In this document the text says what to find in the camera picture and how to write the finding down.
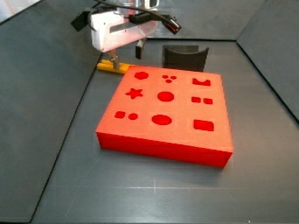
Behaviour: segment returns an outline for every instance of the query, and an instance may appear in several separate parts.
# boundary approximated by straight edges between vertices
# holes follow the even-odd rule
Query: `circular hole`
[[[169,115],[155,115],[153,122],[158,125],[169,125],[173,123],[173,118]]]
[[[131,115],[129,115],[129,119],[130,120],[135,120],[138,118],[138,114],[131,114]]]
[[[171,102],[174,100],[174,94],[171,92],[162,92],[158,94],[158,99],[162,102]]]
[[[145,80],[145,79],[149,78],[149,73],[146,73],[146,72],[135,73],[135,77],[137,77],[139,80]]]

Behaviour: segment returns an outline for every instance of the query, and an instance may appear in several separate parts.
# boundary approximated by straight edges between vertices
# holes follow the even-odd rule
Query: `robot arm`
[[[155,32],[158,21],[177,34],[182,29],[177,19],[166,13],[159,13],[159,0],[109,0],[98,2],[91,9],[73,21],[79,31],[87,24],[91,27],[94,47],[103,53],[110,52],[114,68],[119,68],[117,49],[139,40],[137,57],[142,59],[146,38]]]

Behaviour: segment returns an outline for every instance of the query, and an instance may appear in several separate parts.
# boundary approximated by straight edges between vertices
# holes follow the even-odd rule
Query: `red shape sorter box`
[[[97,132],[103,149],[225,167],[234,149],[221,75],[131,66]]]

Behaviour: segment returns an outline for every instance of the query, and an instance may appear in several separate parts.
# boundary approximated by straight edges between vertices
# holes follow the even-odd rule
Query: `black object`
[[[163,67],[203,72],[209,51],[199,52],[198,45],[165,45]]]
[[[91,9],[86,9],[71,22],[73,27],[79,32],[90,23],[90,13]]]
[[[167,28],[167,30],[175,35],[179,30],[182,29],[182,26],[178,24],[177,18],[173,17],[169,13],[157,12],[155,14],[143,12],[141,14],[137,14],[130,17],[130,22],[134,24],[142,24],[149,21],[162,21],[163,26]]]

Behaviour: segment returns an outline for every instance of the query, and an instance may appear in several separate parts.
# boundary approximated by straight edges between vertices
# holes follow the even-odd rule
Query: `shape-shaped hole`
[[[123,119],[126,117],[127,113],[125,111],[118,111],[115,114],[115,118]]]
[[[145,79],[149,78],[149,73],[146,73],[146,72],[135,73],[135,77],[137,77],[139,80],[145,80]]]
[[[209,122],[209,121],[203,121],[203,120],[194,120],[193,127],[197,130],[214,131],[214,122]]]
[[[174,100],[174,94],[171,92],[161,92],[158,94],[158,99],[162,101],[162,102],[171,102]]]
[[[203,99],[203,102],[205,102],[206,104],[210,104],[210,105],[211,105],[211,104],[213,104],[213,99],[210,99],[210,98],[205,98],[205,99]]]
[[[199,81],[197,79],[193,79],[191,83],[194,85],[201,85],[201,86],[206,86],[206,87],[210,87],[211,86],[211,81],[210,80]]]
[[[202,102],[202,98],[194,96],[194,97],[191,98],[191,101],[193,101],[193,102],[198,102],[198,103],[201,103],[201,102]]]
[[[143,89],[131,88],[131,91],[129,93],[126,93],[126,95],[130,95],[131,99],[135,99],[138,96],[141,96],[141,97],[143,96],[142,92],[143,92]]]
[[[129,115],[129,119],[130,120],[135,120],[137,118],[138,118],[138,114],[134,113],[134,114],[130,114]]]
[[[173,123],[173,118],[169,115],[155,115],[153,122],[158,125],[169,125]]]

